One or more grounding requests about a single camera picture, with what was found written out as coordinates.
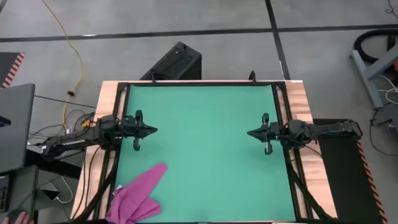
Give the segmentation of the magenta towel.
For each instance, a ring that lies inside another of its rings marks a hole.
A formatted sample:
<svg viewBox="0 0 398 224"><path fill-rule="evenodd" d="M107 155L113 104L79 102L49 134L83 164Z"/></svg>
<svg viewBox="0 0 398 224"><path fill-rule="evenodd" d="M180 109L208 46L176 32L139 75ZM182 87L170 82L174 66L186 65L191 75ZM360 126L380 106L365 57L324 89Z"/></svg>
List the magenta towel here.
<svg viewBox="0 0 398 224"><path fill-rule="evenodd" d="M162 207L150 198L167 171L164 163L159 163L143 172L132 182L114 191L114 198L106 221L113 224L136 224L146 218L158 215Z"/></svg>

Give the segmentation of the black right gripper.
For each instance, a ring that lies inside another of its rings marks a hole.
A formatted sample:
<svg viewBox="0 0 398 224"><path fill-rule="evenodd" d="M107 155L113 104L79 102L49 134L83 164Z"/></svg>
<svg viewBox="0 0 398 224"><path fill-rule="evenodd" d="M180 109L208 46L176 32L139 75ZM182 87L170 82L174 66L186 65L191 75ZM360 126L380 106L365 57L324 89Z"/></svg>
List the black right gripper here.
<svg viewBox="0 0 398 224"><path fill-rule="evenodd" d="M271 141L277 140L280 135L280 126L278 122L270 123L269 114L264 113L262 115L262 126L248 131L248 135L263 142L265 144L265 155L269 155L273 152Z"/></svg>

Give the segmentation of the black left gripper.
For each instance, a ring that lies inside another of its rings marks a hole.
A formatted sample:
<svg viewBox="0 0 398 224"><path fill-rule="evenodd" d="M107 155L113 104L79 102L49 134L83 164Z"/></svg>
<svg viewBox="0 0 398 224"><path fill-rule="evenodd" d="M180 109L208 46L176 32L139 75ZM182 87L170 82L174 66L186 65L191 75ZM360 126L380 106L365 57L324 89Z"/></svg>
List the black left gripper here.
<svg viewBox="0 0 398 224"><path fill-rule="evenodd" d="M125 135L134 137L133 148L135 151L140 151L139 142L144 137L157 132L157 128L143 123L143 114L141 110L137 110L135 116L126 116Z"/></svg>

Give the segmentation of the black metal table frame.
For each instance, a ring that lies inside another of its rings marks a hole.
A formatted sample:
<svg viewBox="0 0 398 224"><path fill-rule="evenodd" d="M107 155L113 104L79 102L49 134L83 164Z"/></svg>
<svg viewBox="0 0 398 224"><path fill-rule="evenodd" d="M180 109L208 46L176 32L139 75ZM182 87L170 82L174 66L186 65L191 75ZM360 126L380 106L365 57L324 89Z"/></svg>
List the black metal table frame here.
<svg viewBox="0 0 398 224"><path fill-rule="evenodd" d="M108 113L116 113L121 117L127 110L127 87L129 85L204 85L204 84L231 84L251 85L249 80L161 80L158 83L150 81L104 81L99 93L95 118ZM308 105L306 92L301 80L261 80L258 85L271 85L275 88L276 105L281 109L281 120L290 118L303 118L306 122L313 121ZM110 172L114 162L115 153L110 153L107 159L104 152L96 150L97 146L91 146L86 150L83 168L76 190L70 218L76 217L83 212L85 203L91 200L99 189L100 174L102 171ZM313 194L315 200L323 207L324 211L336 218L335 203L328 183L325 165L320 158L320 145L312 143L310 148L301 151L293 149L289 152L290 159L294 162L294 169L300 172L302 181L306 183L308 190Z"/></svg>

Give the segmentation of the small black orange-striped floor mat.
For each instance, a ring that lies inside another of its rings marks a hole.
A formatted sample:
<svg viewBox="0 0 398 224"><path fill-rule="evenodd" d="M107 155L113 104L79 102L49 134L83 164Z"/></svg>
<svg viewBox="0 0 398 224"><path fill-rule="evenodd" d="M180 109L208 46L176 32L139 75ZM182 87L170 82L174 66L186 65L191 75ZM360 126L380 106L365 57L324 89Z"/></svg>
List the small black orange-striped floor mat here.
<svg viewBox="0 0 398 224"><path fill-rule="evenodd" d="M24 57L23 52L0 52L0 89L10 87Z"/></svg>

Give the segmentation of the grey metal stand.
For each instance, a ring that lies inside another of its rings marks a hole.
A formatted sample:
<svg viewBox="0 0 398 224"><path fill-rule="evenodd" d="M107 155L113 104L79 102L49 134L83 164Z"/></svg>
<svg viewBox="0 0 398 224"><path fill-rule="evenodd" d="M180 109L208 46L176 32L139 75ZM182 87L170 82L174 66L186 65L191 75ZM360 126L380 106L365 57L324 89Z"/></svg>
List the grey metal stand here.
<svg viewBox="0 0 398 224"><path fill-rule="evenodd" d="M391 48L384 56L369 67L365 65L364 60L361 58L357 50L352 50L350 57L358 69L374 107L382 108L384 104L377 90L375 79L385 72L396 60L398 60L398 45Z"/></svg>

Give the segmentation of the dark keyboard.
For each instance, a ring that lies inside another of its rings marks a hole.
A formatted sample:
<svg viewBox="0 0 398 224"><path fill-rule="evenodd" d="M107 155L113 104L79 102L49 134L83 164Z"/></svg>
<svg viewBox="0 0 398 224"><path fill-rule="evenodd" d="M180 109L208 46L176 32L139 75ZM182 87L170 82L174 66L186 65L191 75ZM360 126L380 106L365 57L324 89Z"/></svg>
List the dark keyboard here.
<svg viewBox="0 0 398 224"><path fill-rule="evenodd" d="M0 213L6 212L9 205L10 178L8 175L0 176Z"/></svg>

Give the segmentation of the dark smartphone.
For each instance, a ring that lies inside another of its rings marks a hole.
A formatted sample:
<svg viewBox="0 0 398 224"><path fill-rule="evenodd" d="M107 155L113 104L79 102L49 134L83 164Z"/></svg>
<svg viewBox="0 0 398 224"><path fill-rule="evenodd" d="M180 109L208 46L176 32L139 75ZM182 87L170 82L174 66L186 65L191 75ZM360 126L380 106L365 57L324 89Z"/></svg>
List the dark smartphone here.
<svg viewBox="0 0 398 224"><path fill-rule="evenodd" d="M41 191L50 199L50 200L58 200L58 196L60 192L58 190L48 190L41 189Z"/></svg>

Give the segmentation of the black computer tower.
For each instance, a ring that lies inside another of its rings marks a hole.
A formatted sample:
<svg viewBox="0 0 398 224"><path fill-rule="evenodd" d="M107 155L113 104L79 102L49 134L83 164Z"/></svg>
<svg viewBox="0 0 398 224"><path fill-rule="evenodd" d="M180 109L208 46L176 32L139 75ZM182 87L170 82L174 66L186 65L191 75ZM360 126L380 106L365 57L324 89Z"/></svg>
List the black computer tower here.
<svg viewBox="0 0 398 224"><path fill-rule="evenodd" d="M177 42L140 80L201 80L202 54Z"/></svg>

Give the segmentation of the large black orange-striped floor mat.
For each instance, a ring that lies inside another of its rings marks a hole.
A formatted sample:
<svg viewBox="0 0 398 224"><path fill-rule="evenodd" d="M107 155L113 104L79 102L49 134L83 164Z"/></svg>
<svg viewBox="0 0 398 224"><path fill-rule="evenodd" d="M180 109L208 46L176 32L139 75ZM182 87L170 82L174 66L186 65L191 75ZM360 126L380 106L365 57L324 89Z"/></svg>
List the large black orange-striped floor mat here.
<svg viewBox="0 0 398 224"><path fill-rule="evenodd" d="M338 219L353 224L388 224L359 136L319 140Z"/></svg>

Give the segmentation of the black desk base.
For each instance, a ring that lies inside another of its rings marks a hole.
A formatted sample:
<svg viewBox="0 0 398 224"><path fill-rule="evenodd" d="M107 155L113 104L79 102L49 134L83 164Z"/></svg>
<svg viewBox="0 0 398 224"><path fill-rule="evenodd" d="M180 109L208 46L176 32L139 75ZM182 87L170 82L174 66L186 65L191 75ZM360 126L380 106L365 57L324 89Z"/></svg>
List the black desk base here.
<svg viewBox="0 0 398 224"><path fill-rule="evenodd" d="M48 161L41 154L27 150L25 155L25 166L36 166L40 170L66 176L73 179L79 179L81 167L63 162L61 160Z"/></svg>

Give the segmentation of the grey laptop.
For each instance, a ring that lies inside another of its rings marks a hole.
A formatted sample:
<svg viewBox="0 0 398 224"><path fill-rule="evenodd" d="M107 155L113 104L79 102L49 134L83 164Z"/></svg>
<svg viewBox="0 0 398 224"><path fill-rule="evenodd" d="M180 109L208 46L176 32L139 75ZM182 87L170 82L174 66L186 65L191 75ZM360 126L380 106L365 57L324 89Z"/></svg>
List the grey laptop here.
<svg viewBox="0 0 398 224"><path fill-rule="evenodd" d="M0 90L0 116L11 122L0 127L0 174L24 167L34 92L31 83Z"/></svg>

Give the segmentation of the black computer mouse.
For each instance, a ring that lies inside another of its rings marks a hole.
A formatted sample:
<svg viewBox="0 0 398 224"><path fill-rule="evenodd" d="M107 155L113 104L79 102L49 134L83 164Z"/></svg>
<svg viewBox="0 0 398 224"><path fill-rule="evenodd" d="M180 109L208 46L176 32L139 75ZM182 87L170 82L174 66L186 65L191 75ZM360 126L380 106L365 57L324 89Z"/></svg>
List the black computer mouse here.
<svg viewBox="0 0 398 224"><path fill-rule="evenodd" d="M25 210L22 210L22 209L15 209L15 210L10 211L10 212L7 214L7 217L8 217L10 220L16 220L16 219L19 217L19 215L20 215L21 213L26 213L26 211L25 211Z"/></svg>

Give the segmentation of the grey side desk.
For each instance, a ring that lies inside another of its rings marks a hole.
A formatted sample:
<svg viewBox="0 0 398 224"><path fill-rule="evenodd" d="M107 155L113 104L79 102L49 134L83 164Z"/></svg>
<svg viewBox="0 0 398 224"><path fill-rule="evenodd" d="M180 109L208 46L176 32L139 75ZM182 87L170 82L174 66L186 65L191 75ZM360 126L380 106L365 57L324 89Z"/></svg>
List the grey side desk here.
<svg viewBox="0 0 398 224"><path fill-rule="evenodd" d="M36 166L15 170L9 174L9 205L6 212L0 213L0 224L7 214L15 209L25 210L35 220L35 198L39 178Z"/></svg>

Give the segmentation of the person's hand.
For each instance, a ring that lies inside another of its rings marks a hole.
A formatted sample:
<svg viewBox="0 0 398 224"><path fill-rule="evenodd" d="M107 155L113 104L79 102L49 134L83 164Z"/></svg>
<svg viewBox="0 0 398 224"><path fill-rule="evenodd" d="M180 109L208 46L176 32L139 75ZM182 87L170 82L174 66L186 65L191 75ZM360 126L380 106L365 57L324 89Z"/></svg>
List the person's hand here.
<svg viewBox="0 0 398 224"><path fill-rule="evenodd" d="M1 224L35 224L35 221L26 212L21 212L16 218L6 217Z"/></svg>

